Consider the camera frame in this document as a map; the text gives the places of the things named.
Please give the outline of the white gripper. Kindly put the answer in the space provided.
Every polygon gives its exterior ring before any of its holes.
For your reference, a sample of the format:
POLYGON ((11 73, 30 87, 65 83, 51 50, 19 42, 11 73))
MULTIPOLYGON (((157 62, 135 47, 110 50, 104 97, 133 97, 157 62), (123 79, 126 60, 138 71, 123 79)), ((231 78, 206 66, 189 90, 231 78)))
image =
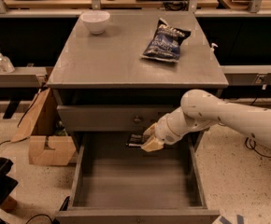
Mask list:
POLYGON ((144 136, 150 138, 141 146, 146 152, 160 150, 164 144, 174 145, 188 132, 185 114, 179 107, 171 113, 162 116, 157 123, 153 123, 143 132, 144 136))

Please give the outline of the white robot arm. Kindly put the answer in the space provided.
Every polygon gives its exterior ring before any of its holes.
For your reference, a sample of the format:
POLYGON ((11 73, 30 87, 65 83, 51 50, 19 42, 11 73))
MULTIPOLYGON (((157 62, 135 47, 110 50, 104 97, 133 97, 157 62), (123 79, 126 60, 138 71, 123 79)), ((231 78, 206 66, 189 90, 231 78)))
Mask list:
POLYGON ((223 101, 202 90, 187 91, 180 107, 162 116, 143 135, 147 152, 174 145, 187 133, 221 123, 271 149, 271 109, 223 101))

